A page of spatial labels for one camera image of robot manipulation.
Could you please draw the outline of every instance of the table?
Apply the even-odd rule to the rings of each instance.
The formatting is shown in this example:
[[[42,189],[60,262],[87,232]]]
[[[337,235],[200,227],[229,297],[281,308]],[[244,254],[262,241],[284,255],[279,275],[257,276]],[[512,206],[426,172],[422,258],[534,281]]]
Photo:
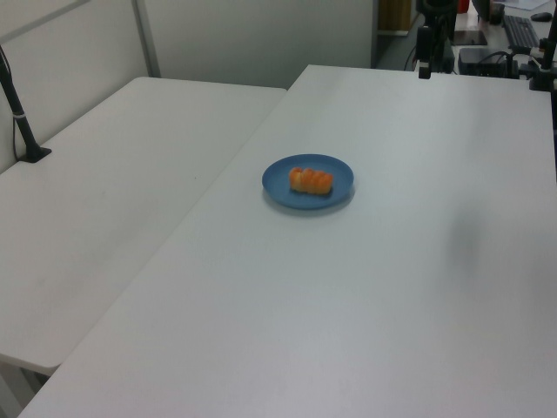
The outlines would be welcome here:
[[[265,196],[305,152],[351,201]],[[21,417],[553,417],[556,250],[547,94],[310,66]]]
[[[0,361],[51,374],[285,91],[138,78],[0,176]]]
[[[505,8],[505,14],[509,16],[526,17],[530,18],[535,13],[541,13],[542,11],[548,11],[550,13],[555,12],[555,2],[551,1],[549,3],[543,4],[534,10],[520,10],[511,7]],[[551,22],[532,22],[532,26],[536,31],[539,38],[547,37],[549,35],[549,29],[551,27]],[[511,52],[508,49],[508,38],[505,29],[501,24],[492,25],[484,21],[478,22],[478,12],[475,10],[473,5],[470,3],[470,9],[467,13],[459,14],[456,18],[455,30],[481,30],[486,35],[487,46],[455,46],[453,47],[453,52],[455,56],[454,70],[459,72],[459,53],[462,48],[489,48],[498,51]],[[528,57],[516,56],[514,58],[519,65],[526,64]]]

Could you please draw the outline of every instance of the computer keyboard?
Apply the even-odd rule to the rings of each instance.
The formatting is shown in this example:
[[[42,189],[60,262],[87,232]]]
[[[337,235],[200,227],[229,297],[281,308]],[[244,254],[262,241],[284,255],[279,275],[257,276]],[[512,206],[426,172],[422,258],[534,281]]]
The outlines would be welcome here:
[[[540,40],[529,19],[505,15],[503,25],[509,45],[526,46],[528,48],[540,46]]]

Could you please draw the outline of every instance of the orange object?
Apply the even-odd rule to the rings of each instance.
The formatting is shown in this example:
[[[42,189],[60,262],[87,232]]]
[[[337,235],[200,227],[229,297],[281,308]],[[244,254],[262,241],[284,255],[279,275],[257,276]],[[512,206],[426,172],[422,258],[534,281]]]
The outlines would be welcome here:
[[[332,187],[332,174],[313,170],[312,168],[294,167],[288,175],[290,188],[296,192],[306,192],[310,194],[327,194]]]

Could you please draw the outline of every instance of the white wall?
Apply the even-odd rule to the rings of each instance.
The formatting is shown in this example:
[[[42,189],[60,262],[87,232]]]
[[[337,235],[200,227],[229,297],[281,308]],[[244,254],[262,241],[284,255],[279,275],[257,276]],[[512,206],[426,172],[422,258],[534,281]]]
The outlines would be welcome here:
[[[90,0],[3,49],[39,144],[133,78],[147,75],[131,0]],[[19,135],[17,142],[21,155]],[[13,163],[11,110],[2,92],[0,172]]]
[[[138,0],[160,75],[289,88],[308,64],[369,68],[378,0]]]

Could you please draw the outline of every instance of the plate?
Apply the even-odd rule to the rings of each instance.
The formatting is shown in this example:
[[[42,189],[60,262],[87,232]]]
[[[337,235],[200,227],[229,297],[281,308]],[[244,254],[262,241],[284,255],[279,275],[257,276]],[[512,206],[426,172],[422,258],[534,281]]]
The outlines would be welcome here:
[[[333,175],[331,191],[326,195],[295,192],[290,188],[288,174],[294,167],[323,170]],[[354,173],[344,162],[321,154],[300,154],[271,164],[263,173],[263,187],[274,201],[295,209],[321,209],[336,205],[350,195]]]

